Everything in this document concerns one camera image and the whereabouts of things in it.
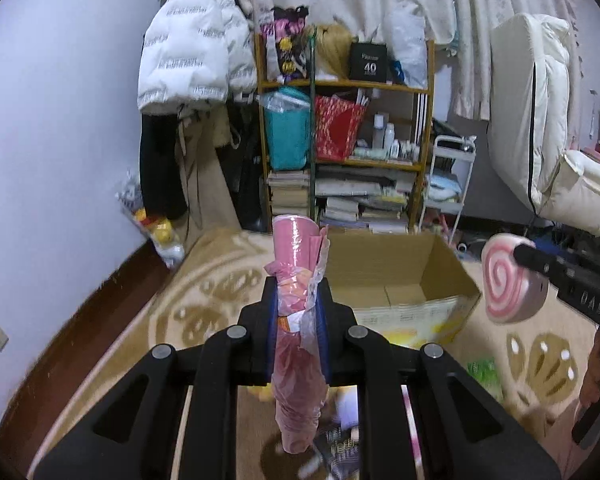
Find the person's right hand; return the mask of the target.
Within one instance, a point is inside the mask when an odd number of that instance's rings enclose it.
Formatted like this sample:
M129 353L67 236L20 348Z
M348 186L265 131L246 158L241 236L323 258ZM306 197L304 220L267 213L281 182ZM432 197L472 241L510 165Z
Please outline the person's right hand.
M600 400L600 330L595 334L579 396L582 408L588 408L598 400Z

